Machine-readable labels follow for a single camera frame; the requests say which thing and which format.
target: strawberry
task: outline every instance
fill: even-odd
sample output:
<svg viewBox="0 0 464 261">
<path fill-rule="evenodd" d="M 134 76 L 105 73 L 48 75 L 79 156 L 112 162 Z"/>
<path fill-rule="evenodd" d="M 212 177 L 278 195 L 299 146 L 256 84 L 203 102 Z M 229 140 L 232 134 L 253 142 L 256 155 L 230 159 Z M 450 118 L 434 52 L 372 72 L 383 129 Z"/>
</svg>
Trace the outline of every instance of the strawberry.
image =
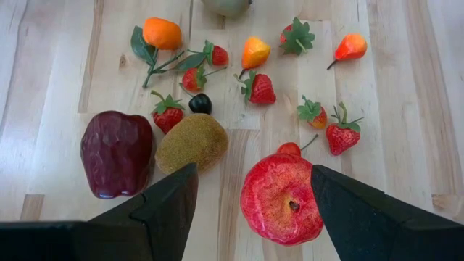
<svg viewBox="0 0 464 261">
<path fill-rule="evenodd" d="M 297 107 L 298 117 L 306 120 L 312 127 L 323 129 L 327 124 L 327 114 L 320 102 L 312 102 L 303 95 L 304 105 Z"/>
<path fill-rule="evenodd" d="M 175 101 L 171 95 L 166 99 L 156 91 L 152 91 L 153 95 L 161 98 L 161 102 L 156 104 L 156 108 L 152 112 L 154 124 L 156 124 L 164 134 L 167 134 L 183 117 L 182 105 L 180 100 Z"/>
<path fill-rule="evenodd" d="M 274 93 L 273 83 L 267 75 L 257 75 L 255 71 L 249 72 L 249 79 L 242 81 L 237 75 L 233 75 L 238 82 L 246 87 L 241 87 L 241 94 L 245 94 L 245 104 L 250 101 L 254 104 L 274 104 L 276 94 Z"/>
<path fill-rule="evenodd" d="M 332 115 L 332 117 L 338 119 L 339 123 L 330 124 L 326 130 L 328 145 L 334 156 L 338 156 L 353 147 L 361 138 L 361 127 L 357 122 L 362 120 L 362 118 L 347 123 L 347 108 L 343 102 L 340 102 L 339 106 L 343 110 L 343 120 L 341 120 L 340 114 L 334 107 L 335 115 Z"/>
<path fill-rule="evenodd" d="M 203 53 L 206 54 L 206 60 L 210 66 L 225 66 L 229 63 L 227 51 L 208 40 L 204 42 Z"/>
<path fill-rule="evenodd" d="M 301 149 L 299 148 L 298 144 L 294 142 L 284 143 L 282 144 L 282 146 L 280 146 L 277 149 L 277 153 L 292 154 L 292 155 L 301 157 L 302 150 L 306 149 L 309 145 L 311 145 L 311 143 L 315 141 L 318 137 L 319 137 L 319 134 L 316 134 L 314 138 L 312 138 L 312 140 L 308 144 L 304 145 L 304 147 L 302 147 Z"/>
<path fill-rule="evenodd" d="M 307 22 L 302 24 L 301 21 L 295 17 L 293 23 L 283 29 L 281 34 L 281 48 L 285 50 L 283 54 L 296 54 L 300 55 L 302 51 L 307 53 L 307 49 L 312 48 L 312 41 L 315 36 L 310 33 L 310 24 Z"/>
<path fill-rule="evenodd" d="M 204 68 L 202 65 L 198 68 L 191 68 L 188 69 L 186 74 L 183 75 L 182 77 L 182 86 L 191 92 L 198 92 L 201 91 L 207 82 L 206 77 L 208 75 L 211 75 L 213 73 L 219 72 L 220 70 L 224 70 L 227 67 L 221 68 L 219 70 L 216 70 L 214 72 L 210 72 L 207 74 L 204 74 Z"/>
</svg>

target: wooden table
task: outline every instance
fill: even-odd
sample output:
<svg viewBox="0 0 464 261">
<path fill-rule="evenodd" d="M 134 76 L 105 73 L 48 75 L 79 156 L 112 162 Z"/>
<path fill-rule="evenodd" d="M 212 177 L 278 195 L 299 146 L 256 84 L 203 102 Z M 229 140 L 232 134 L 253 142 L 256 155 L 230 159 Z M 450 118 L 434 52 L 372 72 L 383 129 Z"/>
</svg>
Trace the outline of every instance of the wooden table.
<svg viewBox="0 0 464 261">
<path fill-rule="evenodd" d="M 309 161 L 464 222 L 463 13 L 461 0 L 255 0 L 236 19 L 208 12 L 200 0 L 0 0 L 0 220 L 86 220 L 127 199 L 91 194 L 80 138 L 104 110 L 150 118 L 158 100 L 141 88 L 147 65 L 130 36 L 147 17 L 163 17 L 180 25 L 185 48 L 208 39 L 231 58 L 205 89 L 230 148 L 200 177 L 184 260 L 337 260 L 326 231 L 279 246 L 252 233 L 239 207 L 254 163 L 315 133 L 322 138 L 303 152 Z M 295 16 L 309 21 L 314 49 L 282 56 L 279 35 Z M 347 33 L 362 33 L 368 53 L 327 71 Z M 258 69 L 273 80 L 272 106 L 245 106 L 233 78 L 249 36 L 272 46 Z M 180 80 L 174 72 L 155 76 L 150 88 L 185 104 Z M 329 112 L 343 101 L 352 119 L 365 117 L 359 144 L 332 157 L 323 132 L 297 118 L 303 94 Z M 157 170 L 152 183 L 163 177 Z"/>
</svg>

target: red apple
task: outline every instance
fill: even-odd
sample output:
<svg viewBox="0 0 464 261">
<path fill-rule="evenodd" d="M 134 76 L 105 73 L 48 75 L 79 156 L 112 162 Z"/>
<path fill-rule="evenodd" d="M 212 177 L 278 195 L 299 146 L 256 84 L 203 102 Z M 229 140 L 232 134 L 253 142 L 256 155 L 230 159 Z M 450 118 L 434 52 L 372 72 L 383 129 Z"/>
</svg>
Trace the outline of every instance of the red apple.
<svg viewBox="0 0 464 261">
<path fill-rule="evenodd" d="M 285 246 L 319 236 L 324 226 L 311 187 L 312 164 L 277 153 L 248 173 L 240 206 L 252 230 Z"/>
</svg>

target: dark red apple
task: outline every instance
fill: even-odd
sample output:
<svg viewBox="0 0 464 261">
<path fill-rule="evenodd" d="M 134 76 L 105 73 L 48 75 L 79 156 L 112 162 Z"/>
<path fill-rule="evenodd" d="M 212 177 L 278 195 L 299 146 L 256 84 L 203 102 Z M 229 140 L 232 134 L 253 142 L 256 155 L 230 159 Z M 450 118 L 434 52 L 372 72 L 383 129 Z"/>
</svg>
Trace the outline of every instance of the dark red apple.
<svg viewBox="0 0 464 261">
<path fill-rule="evenodd" d="M 270 155 L 249 171 L 240 206 L 254 232 L 285 246 L 319 236 L 324 224 L 311 172 L 311 163 L 292 154 Z"/>
<path fill-rule="evenodd" d="M 95 115 L 80 143 L 80 157 L 95 196 L 133 196 L 148 182 L 154 137 L 140 115 L 108 111 Z"/>
</svg>

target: light wood surface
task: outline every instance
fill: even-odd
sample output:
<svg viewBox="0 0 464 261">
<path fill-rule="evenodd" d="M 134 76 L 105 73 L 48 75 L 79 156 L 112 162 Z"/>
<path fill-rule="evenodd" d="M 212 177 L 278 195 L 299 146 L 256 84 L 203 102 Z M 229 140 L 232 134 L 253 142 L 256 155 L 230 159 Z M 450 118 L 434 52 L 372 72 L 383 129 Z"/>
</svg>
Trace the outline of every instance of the light wood surface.
<svg viewBox="0 0 464 261">
<path fill-rule="evenodd" d="M 314 49 L 284 57 L 280 32 L 295 16 L 309 22 Z M 104 110 L 149 118 L 157 100 L 141 88 L 147 65 L 130 46 L 134 25 L 148 17 L 178 23 L 184 48 L 201 49 L 208 39 L 231 61 L 205 89 L 231 146 L 200 177 L 184 260 L 337 260 L 325 230 L 312 242 L 279 246 L 251 232 L 239 207 L 254 163 L 316 133 L 307 160 L 464 223 L 461 0 L 255 0 L 236 19 L 208 12 L 200 0 L 0 0 L 0 220 L 87 220 L 127 200 L 91 194 L 80 138 Z M 327 71 L 347 33 L 363 34 L 368 53 Z M 249 36 L 272 46 L 258 69 L 273 80 L 277 102 L 269 107 L 245 106 L 233 78 Z M 180 80 L 170 72 L 150 86 L 186 104 Z M 297 118 L 303 94 L 329 112 L 343 101 L 351 118 L 365 117 L 359 144 L 332 157 L 323 132 Z M 152 183 L 163 177 L 155 170 Z"/>
</svg>

